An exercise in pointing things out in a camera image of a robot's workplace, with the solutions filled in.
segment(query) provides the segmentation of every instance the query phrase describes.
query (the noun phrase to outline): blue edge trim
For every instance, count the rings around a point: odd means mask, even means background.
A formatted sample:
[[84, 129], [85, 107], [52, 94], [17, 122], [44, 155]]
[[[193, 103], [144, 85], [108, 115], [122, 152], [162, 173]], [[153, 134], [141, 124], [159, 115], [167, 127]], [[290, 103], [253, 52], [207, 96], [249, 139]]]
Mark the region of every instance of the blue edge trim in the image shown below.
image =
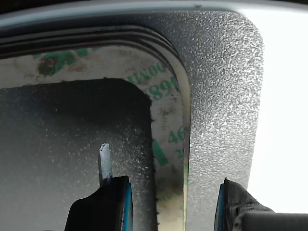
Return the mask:
[[123, 231], [133, 231], [133, 204], [131, 198], [131, 184], [128, 183], [126, 186], [126, 198], [125, 198], [125, 209], [124, 209], [124, 225]]
[[218, 231], [222, 231], [222, 218], [225, 206], [225, 185], [222, 184], [219, 193]]

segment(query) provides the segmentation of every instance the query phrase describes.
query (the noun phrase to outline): gray plastic part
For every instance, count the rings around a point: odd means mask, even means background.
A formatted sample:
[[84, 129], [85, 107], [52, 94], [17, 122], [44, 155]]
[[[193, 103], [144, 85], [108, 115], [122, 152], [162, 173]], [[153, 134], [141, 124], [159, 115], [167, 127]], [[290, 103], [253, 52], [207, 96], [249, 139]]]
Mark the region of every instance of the gray plastic part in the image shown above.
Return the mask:
[[[83, 19], [80, 26], [86, 23], [90, 20]], [[149, 27], [178, 51], [192, 92], [186, 230], [212, 230], [224, 178], [248, 184], [263, 72], [258, 30], [230, 12], [101, 16], [100, 25], [107, 23]], [[144, 185], [137, 187], [148, 190]]]
[[106, 141], [113, 175], [132, 183], [134, 230], [155, 231], [150, 105], [124, 80], [1, 89], [0, 230], [64, 230], [73, 202], [99, 188]]

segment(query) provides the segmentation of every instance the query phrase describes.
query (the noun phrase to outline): brown stain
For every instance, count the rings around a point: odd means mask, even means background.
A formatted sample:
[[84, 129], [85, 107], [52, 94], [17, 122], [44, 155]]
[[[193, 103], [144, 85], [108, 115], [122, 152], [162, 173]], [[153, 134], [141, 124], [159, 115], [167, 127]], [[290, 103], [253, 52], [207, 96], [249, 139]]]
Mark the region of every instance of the brown stain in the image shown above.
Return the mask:
[[172, 100], [173, 102], [176, 103], [176, 102], [178, 101], [177, 97], [174, 95], [173, 92], [171, 92], [170, 97], [171, 97], [171, 100]]
[[24, 78], [34, 78], [34, 77], [36, 76], [32, 74], [24, 74]]
[[87, 70], [87, 66], [81, 61], [77, 61], [73, 65], [68, 66], [68, 72], [84, 72]]
[[159, 114], [162, 116], [162, 130], [168, 129], [167, 118], [169, 115], [174, 113], [173, 107], [170, 108], [160, 108]]
[[172, 194], [181, 194], [183, 186], [179, 182], [178, 178], [178, 170], [175, 169], [174, 166], [172, 166], [174, 169], [171, 169], [171, 172], [168, 171], [168, 174], [172, 175], [171, 178], [156, 178], [156, 196], [159, 199], [159, 196], [162, 196], [166, 193], [172, 193]]
[[56, 72], [56, 65], [59, 62], [59, 58], [55, 55], [50, 58], [41, 57], [39, 59], [38, 71], [44, 76], [52, 76]]
[[141, 83], [139, 85], [146, 86], [146, 85], [149, 84], [150, 81], [151, 81], [151, 79], [144, 79], [144, 78], [142, 78], [141, 79]]
[[175, 175], [177, 175], [178, 173], [178, 170], [174, 167], [174, 165], [171, 166], [171, 172], [172, 174], [175, 174]]

